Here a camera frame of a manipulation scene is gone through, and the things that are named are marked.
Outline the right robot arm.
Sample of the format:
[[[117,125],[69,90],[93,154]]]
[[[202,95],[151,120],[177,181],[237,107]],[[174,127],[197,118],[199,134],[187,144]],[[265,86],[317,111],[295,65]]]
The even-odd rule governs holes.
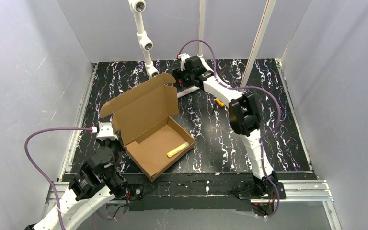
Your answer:
[[[224,83],[216,72],[199,56],[181,53],[180,67],[172,75],[185,87],[195,86],[220,99],[228,109],[232,130],[243,141],[252,164],[254,192],[260,196],[273,195],[280,199],[278,177],[270,164],[262,144],[261,117],[255,97],[242,93]]]

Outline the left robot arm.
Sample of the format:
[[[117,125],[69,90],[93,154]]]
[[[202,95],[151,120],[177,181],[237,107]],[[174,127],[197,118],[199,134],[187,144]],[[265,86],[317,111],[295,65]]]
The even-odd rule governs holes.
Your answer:
[[[128,182],[120,174],[115,160],[126,148],[117,135],[99,138],[100,147],[82,165],[69,182],[59,200],[60,207],[52,208],[28,230],[75,230],[108,201],[126,199]]]

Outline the yellow rectangular block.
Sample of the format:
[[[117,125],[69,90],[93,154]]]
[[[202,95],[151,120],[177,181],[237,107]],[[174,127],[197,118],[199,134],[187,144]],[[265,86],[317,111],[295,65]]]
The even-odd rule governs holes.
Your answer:
[[[181,144],[180,146],[178,146],[178,147],[172,149],[171,151],[169,151],[167,153],[167,157],[172,158],[173,156],[175,156],[176,154],[178,154],[180,151],[184,150],[188,146],[189,146],[188,142],[185,142],[185,143]]]

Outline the brown cardboard box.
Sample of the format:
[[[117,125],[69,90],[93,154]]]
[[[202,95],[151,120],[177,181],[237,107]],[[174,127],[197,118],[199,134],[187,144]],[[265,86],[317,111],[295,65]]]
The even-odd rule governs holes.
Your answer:
[[[174,119],[179,113],[175,78],[161,73],[107,101],[100,117],[112,116],[133,162],[154,181],[182,158],[195,139]],[[167,153],[181,144],[189,146],[172,158]]]

